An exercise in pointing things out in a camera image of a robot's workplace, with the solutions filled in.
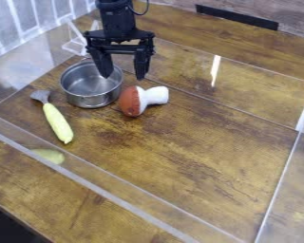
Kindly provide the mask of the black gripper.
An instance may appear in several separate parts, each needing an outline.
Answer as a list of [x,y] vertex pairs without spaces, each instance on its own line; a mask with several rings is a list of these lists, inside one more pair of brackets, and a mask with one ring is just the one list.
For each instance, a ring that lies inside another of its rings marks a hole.
[[108,78],[113,71],[113,54],[134,56],[134,71],[138,80],[149,69],[150,56],[154,54],[154,33],[137,29],[136,16],[138,13],[132,6],[98,6],[102,29],[84,33],[86,50],[98,72]]

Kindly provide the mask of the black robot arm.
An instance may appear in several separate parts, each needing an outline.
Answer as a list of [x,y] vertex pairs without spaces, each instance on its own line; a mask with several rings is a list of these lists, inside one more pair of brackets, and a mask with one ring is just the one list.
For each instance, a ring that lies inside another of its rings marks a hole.
[[112,55],[129,54],[134,56],[136,77],[142,80],[154,54],[154,33],[136,27],[136,15],[144,15],[146,10],[136,12],[132,0],[96,0],[94,4],[100,10],[102,29],[85,31],[84,37],[97,70],[108,78],[114,71]]

